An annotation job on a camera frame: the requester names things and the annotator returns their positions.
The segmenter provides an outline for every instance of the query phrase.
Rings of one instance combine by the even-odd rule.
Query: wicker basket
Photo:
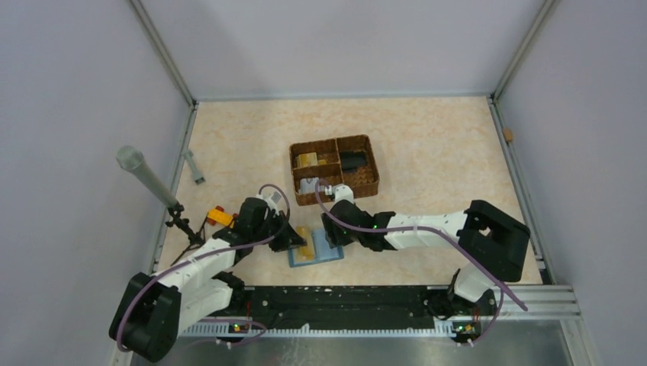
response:
[[[340,151],[365,153],[368,160],[366,166],[358,167],[355,172],[342,172]],[[297,156],[305,153],[317,153],[317,159],[326,160],[326,163],[297,168]],[[294,182],[295,195],[299,206],[317,203],[314,193],[298,193],[300,181],[303,178],[323,178],[331,185],[343,183],[352,189],[355,198],[375,196],[378,193],[380,175],[371,149],[371,140],[366,135],[347,136],[309,143],[293,143],[290,145],[290,162],[292,181]],[[325,195],[321,196],[321,200],[330,202],[330,199]]]

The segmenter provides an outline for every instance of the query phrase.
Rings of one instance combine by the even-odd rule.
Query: gray floor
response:
[[[159,365],[572,365],[559,322],[500,321],[474,348],[448,339],[261,339],[228,351],[180,338]],[[134,366],[151,363],[136,358]]]

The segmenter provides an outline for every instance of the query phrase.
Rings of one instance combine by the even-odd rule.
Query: beige tabletop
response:
[[[523,219],[485,97],[200,103],[189,148],[206,182],[196,185],[184,164],[177,192],[183,217],[195,228],[209,209],[237,212],[262,184],[274,183],[288,195],[293,227],[322,227],[317,205],[296,204],[288,147],[359,134],[369,135],[380,172],[378,195],[356,200],[362,210],[435,215],[482,199]],[[170,229],[159,269],[187,244]],[[286,252],[262,246],[233,273],[248,285],[448,284],[467,263],[454,249],[372,252],[358,243],[344,247],[344,256],[290,268]],[[541,283],[530,247],[521,283]]]

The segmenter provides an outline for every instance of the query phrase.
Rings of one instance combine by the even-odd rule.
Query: gray cylinder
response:
[[[128,145],[122,146],[117,151],[117,162],[123,170],[137,177],[164,206],[174,207],[177,205],[178,200],[175,199],[171,191],[157,178],[157,175],[150,170],[140,150]]]

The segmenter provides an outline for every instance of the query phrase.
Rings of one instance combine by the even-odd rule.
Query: white wall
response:
[[[162,213],[114,154],[170,182],[188,107],[124,0],[2,2],[0,60],[0,359],[106,364]]]
[[[647,2],[561,2],[502,101],[556,277],[605,364],[645,364]]]
[[[486,94],[542,0],[146,0],[198,99]]]

